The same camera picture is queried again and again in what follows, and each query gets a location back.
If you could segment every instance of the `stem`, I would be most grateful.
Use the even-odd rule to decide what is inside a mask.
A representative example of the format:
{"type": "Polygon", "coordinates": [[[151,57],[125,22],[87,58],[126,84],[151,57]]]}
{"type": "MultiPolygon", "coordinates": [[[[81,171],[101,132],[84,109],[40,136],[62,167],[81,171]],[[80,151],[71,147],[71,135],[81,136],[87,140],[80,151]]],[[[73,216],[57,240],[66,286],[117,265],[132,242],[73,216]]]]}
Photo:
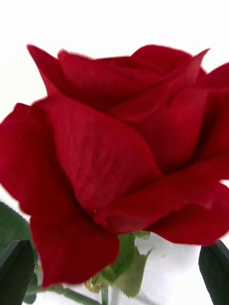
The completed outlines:
{"type": "Polygon", "coordinates": [[[87,296],[84,296],[82,294],[79,294],[69,288],[64,288],[62,285],[57,285],[57,286],[51,286],[47,290],[42,289],[41,285],[38,286],[32,286],[30,287],[25,295],[33,295],[38,292],[44,292],[44,291],[51,291],[55,292],[59,295],[63,295],[73,301],[78,302],[79,304],[84,304],[84,305],[101,305],[99,302],[88,298],[87,296]]]}
{"type": "Polygon", "coordinates": [[[101,294],[102,294],[102,305],[108,305],[109,299],[108,299],[108,286],[103,285],[101,287],[101,294]]]}

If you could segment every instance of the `dark green leaf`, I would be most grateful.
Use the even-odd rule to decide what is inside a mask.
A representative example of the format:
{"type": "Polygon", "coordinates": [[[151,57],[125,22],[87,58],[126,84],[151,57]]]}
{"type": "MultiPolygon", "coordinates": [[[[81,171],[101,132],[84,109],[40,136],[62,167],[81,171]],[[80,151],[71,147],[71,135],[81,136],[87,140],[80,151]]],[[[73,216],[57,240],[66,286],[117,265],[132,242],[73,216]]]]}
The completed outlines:
{"type": "Polygon", "coordinates": [[[147,240],[147,239],[150,238],[150,232],[147,232],[147,231],[138,231],[138,232],[135,232],[135,236],[137,238],[147,240]]]}
{"type": "Polygon", "coordinates": [[[120,250],[117,261],[102,271],[105,280],[113,283],[132,264],[135,255],[135,235],[125,234],[119,236],[120,250]]]}
{"type": "Polygon", "coordinates": [[[115,281],[114,285],[127,297],[135,297],[139,293],[149,253],[140,254],[135,247],[135,257],[131,267],[115,281]]]}
{"type": "Polygon", "coordinates": [[[12,242],[0,257],[0,304],[21,305],[34,271],[29,240],[12,242]]]}
{"type": "Polygon", "coordinates": [[[229,304],[229,249],[220,240],[201,247],[199,269],[213,304],[229,304]]]}
{"type": "MultiPolygon", "coordinates": [[[[28,222],[13,209],[0,201],[0,256],[12,241],[26,239],[29,239],[33,246],[28,222]]],[[[37,253],[34,246],[33,252],[36,262],[37,253]]]]}
{"type": "MultiPolygon", "coordinates": [[[[28,289],[31,288],[32,286],[37,286],[37,275],[35,273],[32,276],[28,289]]],[[[24,302],[27,304],[33,304],[35,302],[36,298],[37,298],[36,294],[25,295],[24,302]]]]}

